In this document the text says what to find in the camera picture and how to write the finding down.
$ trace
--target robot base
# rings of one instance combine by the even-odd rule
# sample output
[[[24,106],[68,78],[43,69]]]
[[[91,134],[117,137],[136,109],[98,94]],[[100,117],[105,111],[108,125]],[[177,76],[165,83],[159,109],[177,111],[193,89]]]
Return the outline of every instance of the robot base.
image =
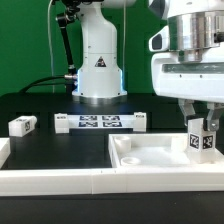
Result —
[[[111,97],[111,98],[84,97],[84,96],[73,93],[73,99],[74,101],[78,101],[78,102],[86,103],[86,104],[94,104],[94,105],[115,104],[115,103],[125,102],[127,100],[127,92],[124,92],[119,96]]]

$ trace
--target table surface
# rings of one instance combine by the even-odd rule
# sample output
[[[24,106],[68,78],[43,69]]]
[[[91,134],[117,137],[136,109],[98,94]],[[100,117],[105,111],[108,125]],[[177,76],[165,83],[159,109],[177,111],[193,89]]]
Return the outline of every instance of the table surface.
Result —
[[[35,131],[11,137],[12,153],[3,170],[109,168],[108,135],[132,129],[70,130],[55,134],[54,114],[131,115],[147,113],[147,133],[186,132],[176,99],[129,94],[126,102],[96,106],[74,102],[65,94],[7,94],[0,97],[0,137],[8,137],[8,122],[34,115]],[[207,116],[206,105],[195,109]],[[217,148],[224,152],[224,119]],[[160,192],[0,198],[3,223],[223,223],[224,192]]]

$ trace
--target warning triangle label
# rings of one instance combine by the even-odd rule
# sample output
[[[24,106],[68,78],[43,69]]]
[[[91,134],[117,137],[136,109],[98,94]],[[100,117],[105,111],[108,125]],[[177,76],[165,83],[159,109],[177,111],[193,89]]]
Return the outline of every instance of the warning triangle label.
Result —
[[[103,60],[103,57],[100,57],[99,60],[97,61],[95,67],[107,67],[104,60]]]

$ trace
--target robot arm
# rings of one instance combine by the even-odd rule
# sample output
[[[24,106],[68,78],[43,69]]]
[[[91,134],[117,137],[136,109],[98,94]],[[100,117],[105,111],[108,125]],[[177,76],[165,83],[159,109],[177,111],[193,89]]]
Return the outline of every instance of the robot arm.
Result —
[[[64,39],[69,74],[76,69],[66,32],[69,23],[79,19],[83,36],[83,65],[78,73],[78,85],[73,91],[75,100],[98,103],[113,103],[123,100],[122,71],[117,66],[117,30],[101,12],[102,7],[123,8],[136,0],[61,0],[65,13],[57,16]]]
[[[167,19],[170,0],[149,0],[150,10],[160,19]]]
[[[224,2],[149,0],[149,8],[168,25],[149,41],[153,86],[158,95],[179,98],[185,116],[194,100],[210,110],[205,129],[216,131],[224,111]]]

